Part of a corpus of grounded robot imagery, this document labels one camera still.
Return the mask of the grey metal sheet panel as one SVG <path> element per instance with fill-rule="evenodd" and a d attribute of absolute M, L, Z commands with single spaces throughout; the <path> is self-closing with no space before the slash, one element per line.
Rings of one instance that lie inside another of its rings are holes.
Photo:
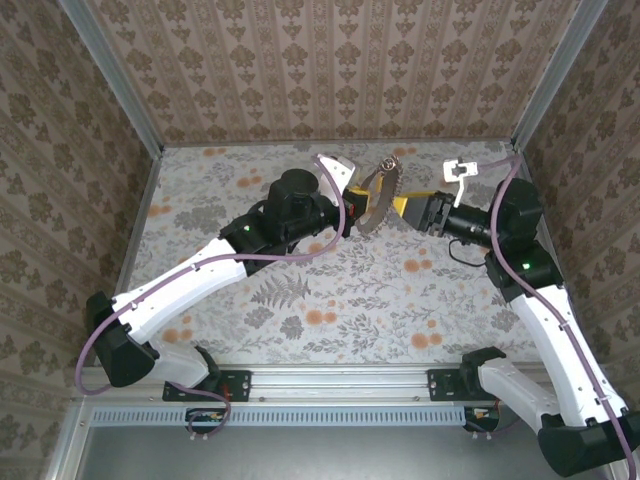
<path fill-rule="evenodd" d="M 604 480 L 556 475 L 522 425 L 491 438 L 461 427 L 234 426 L 207 440 L 177 426 L 78 428 L 76 480 Z"/>

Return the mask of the aluminium frame post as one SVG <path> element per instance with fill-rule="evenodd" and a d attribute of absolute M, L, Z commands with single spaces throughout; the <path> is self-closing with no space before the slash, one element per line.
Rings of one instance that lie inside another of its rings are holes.
<path fill-rule="evenodd" d="M 59 0 L 63 10 L 86 45 L 91 57 L 127 115 L 140 141 L 153 160 L 162 156 L 164 142 L 160 138 L 151 116 L 146 112 L 140 95 L 129 80 L 125 67 L 117 58 L 115 49 L 91 12 L 87 0 Z"/>
<path fill-rule="evenodd" d="M 581 0 L 578 4 L 511 136 L 516 151 L 523 151 L 533 136 L 607 3 Z"/>

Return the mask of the black controller board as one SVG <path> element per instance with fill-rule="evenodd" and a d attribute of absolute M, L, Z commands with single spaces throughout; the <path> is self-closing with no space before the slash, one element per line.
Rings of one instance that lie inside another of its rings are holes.
<path fill-rule="evenodd" d="M 500 423 L 500 408 L 498 405 L 491 407 L 465 407 L 464 428 L 471 432 L 492 433 L 498 430 Z"/>
<path fill-rule="evenodd" d="M 193 408 L 185 412 L 185 428 L 191 436 L 211 436 L 227 416 L 225 408 Z"/>

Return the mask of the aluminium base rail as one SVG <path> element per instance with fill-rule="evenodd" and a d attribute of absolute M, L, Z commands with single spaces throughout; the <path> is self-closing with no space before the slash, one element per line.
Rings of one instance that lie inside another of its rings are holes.
<path fill-rule="evenodd" d="M 556 393 L 542 363 L 516 363 L 524 375 L 549 392 Z M 457 368 L 457 364 L 309 364 L 222 365 L 221 371 L 251 372 L 249 403 L 266 405 L 405 405 L 429 402 L 429 370 Z M 85 367 L 82 380 L 87 389 L 108 384 L 101 367 Z M 132 386 L 112 388 L 94 403 L 144 404 L 160 401 L 164 381 L 146 377 Z"/>

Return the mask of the grey coil wristband keyring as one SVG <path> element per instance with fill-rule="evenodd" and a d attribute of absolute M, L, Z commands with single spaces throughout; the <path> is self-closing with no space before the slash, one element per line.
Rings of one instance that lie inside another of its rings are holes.
<path fill-rule="evenodd" d="M 388 172 L 386 175 L 382 175 L 378 171 L 377 166 L 376 169 L 360 183 L 360 187 L 369 189 L 374 179 L 384 179 L 380 209 L 378 211 L 374 211 L 365 222 L 358 220 L 355 224 L 360 234 L 369 235 L 384 222 L 389 210 L 393 206 L 393 200 L 400 188 L 401 176 L 402 165 L 400 162 L 400 168 L 398 170 Z"/>

